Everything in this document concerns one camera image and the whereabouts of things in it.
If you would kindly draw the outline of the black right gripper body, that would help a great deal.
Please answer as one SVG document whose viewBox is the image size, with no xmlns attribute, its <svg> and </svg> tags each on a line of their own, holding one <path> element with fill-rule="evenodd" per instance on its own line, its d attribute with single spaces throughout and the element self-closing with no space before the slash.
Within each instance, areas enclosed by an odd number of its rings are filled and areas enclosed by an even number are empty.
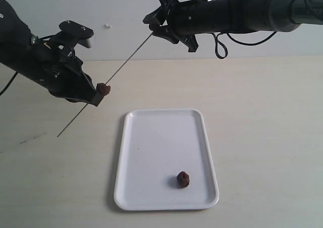
<svg viewBox="0 0 323 228">
<path fill-rule="evenodd" d="M 168 30 L 179 39 L 179 42 L 188 47 L 188 52 L 196 52 L 198 43 L 195 35 L 188 33 L 181 34 L 179 30 L 175 29 L 175 9 L 179 6 L 180 2 L 178 0 L 159 0 L 159 2 L 160 7 L 164 9 L 167 16 L 164 24 L 160 26 L 167 26 Z"/>
</svg>

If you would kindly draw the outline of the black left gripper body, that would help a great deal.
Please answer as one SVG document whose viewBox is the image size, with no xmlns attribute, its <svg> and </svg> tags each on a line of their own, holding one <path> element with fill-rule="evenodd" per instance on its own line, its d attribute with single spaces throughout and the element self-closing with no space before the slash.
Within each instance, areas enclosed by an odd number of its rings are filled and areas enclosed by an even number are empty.
<svg viewBox="0 0 323 228">
<path fill-rule="evenodd" d="M 76 57 L 74 47 L 80 39 L 69 33 L 57 33 L 32 38 L 32 53 L 44 71 L 43 86 L 51 95 L 69 102 L 84 102 L 79 94 L 83 62 Z"/>
</svg>

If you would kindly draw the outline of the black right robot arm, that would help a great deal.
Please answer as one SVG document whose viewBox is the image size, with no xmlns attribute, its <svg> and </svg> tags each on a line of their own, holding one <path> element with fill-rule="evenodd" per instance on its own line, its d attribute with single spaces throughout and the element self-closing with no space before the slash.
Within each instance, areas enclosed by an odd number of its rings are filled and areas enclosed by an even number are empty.
<svg viewBox="0 0 323 228">
<path fill-rule="evenodd" d="M 152 35 L 196 52 L 197 34 L 211 34 L 215 46 L 220 35 L 268 31 L 291 32 L 301 24 L 322 24 L 322 0 L 159 0 L 160 6 L 145 16 Z"/>
</svg>

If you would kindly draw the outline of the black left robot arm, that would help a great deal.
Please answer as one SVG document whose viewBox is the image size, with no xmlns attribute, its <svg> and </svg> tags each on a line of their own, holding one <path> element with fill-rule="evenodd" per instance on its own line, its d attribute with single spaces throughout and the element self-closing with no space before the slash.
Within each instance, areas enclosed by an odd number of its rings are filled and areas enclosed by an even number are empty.
<svg viewBox="0 0 323 228">
<path fill-rule="evenodd" d="M 74 49 L 77 44 L 90 48 L 93 30 L 71 20 L 63 21 L 59 29 L 55 35 L 39 38 L 1 0 L 1 63 L 54 97 L 98 106 L 111 88 L 104 83 L 93 85 Z"/>
</svg>

